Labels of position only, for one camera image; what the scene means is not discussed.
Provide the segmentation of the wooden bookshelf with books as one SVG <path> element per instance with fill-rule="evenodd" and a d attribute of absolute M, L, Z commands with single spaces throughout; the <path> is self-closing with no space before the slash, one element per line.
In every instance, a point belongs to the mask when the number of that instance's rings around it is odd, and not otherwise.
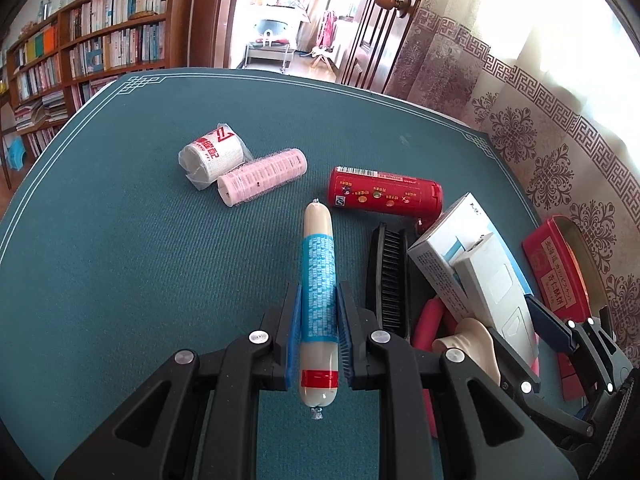
<path fill-rule="evenodd" d="M 37 158 L 66 122 L 123 74 L 188 62 L 193 0 L 77 0 L 9 47 L 3 59 L 14 126 Z"/>

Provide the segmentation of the cream plastic jar lid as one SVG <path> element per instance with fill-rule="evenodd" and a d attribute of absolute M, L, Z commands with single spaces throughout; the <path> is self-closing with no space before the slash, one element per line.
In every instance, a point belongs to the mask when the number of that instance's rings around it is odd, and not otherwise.
<path fill-rule="evenodd" d="M 500 385 L 494 341 L 488 329 L 475 318 L 464 318 L 454 330 L 452 336 L 435 339 L 432 351 L 445 354 L 448 350 L 458 349 L 465 353 L 497 384 Z"/>

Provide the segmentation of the blue white sausage stick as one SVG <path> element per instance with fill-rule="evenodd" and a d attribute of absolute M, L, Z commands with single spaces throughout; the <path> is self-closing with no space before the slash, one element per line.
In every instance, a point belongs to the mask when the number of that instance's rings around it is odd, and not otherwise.
<path fill-rule="evenodd" d="M 304 211 L 300 314 L 298 391 L 311 418 L 320 420 L 340 381 L 333 226 L 329 208 L 320 200 Z"/>

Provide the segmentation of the white blue carton box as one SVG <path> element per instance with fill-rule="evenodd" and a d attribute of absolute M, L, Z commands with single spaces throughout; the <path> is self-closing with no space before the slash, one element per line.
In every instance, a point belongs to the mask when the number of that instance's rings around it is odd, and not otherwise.
<path fill-rule="evenodd" d="M 465 193 L 448 207 L 408 249 L 408 255 L 456 321 L 473 314 L 452 262 L 484 235 L 492 233 L 513 266 L 521 289 L 533 289 L 509 246 L 472 193 Z"/>

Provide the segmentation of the black folding comb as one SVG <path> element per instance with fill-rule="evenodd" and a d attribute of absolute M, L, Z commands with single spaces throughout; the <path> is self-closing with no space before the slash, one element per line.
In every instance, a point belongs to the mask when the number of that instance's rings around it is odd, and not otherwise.
<path fill-rule="evenodd" d="M 378 326 L 410 339 L 410 292 L 406 231 L 380 223 L 372 232 L 367 266 L 366 307 Z"/>

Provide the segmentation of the dark wooden door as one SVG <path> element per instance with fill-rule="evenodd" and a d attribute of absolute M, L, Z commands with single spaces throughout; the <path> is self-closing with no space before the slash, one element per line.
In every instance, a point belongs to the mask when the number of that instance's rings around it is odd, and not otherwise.
<path fill-rule="evenodd" d="M 338 81 L 383 93 L 421 0 L 360 0 Z"/>

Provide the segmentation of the white roll in plastic wrap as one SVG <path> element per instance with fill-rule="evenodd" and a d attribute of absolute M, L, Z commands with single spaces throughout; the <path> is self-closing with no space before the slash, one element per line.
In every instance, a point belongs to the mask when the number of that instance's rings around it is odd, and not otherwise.
<path fill-rule="evenodd" d="M 178 163 L 198 191 L 254 159 L 241 137 L 227 124 L 195 139 L 179 152 Z"/>

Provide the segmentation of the patterned curtain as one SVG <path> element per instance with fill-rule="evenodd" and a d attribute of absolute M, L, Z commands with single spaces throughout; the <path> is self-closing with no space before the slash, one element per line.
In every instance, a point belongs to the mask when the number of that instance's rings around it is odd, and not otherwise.
<path fill-rule="evenodd" d="M 486 133 L 541 218 L 567 216 L 639 357 L 639 55 L 605 0 L 419 0 L 387 93 Z"/>

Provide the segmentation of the red candy bottle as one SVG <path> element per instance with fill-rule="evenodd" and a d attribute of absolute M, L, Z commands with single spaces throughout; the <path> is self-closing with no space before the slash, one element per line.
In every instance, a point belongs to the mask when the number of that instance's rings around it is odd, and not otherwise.
<path fill-rule="evenodd" d="M 330 174 L 328 200 L 337 208 L 394 214 L 430 226 L 442 213 L 444 192 L 432 180 L 337 166 Z"/>

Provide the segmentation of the red gift box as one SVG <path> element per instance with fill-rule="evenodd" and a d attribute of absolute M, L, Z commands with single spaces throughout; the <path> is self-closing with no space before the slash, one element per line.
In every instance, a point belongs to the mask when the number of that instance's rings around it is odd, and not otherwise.
<path fill-rule="evenodd" d="M 555 214 L 522 243 L 544 304 L 562 321 L 584 322 L 608 305 L 603 275 L 615 238 L 596 224 Z"/>

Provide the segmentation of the white plastic device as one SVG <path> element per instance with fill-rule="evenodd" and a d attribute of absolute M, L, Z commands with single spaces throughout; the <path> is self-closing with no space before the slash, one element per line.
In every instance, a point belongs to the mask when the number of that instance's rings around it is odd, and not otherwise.
<path fill-rule="evenodd" d="M 538 347 L 524 290 L 495 234 L 484 235 L 451 266 L 474 316 L 501 335 L 528 366 L 534 364 Z"/>

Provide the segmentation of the green table mat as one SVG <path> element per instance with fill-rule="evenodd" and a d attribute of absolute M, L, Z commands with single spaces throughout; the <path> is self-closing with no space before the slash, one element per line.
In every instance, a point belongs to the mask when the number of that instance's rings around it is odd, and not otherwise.
<path fill-rule="evenodd" d="M 228 207 L 179 151 L 224 122 L 306 174 Z M 171 354 L 255 328 L 298 277 L 303 211 L 336 166 L 473 194 L 514 254 L 535 216 L 488 137 L 336 84 L 250 72 L 115 81 L 55 137 L 1 222 L 1 418 L 44 478 Z"/>

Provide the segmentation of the pink cylindrical roll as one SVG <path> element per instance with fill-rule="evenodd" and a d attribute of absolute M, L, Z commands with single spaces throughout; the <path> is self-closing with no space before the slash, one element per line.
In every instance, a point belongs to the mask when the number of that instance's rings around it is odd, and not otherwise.
<path fill-rule="evenodd" d="M 250 202 L 306 174 L 308 162 L 298 148 L 254 159 L 217 179 L 222 201 L 233 207 Z"/>

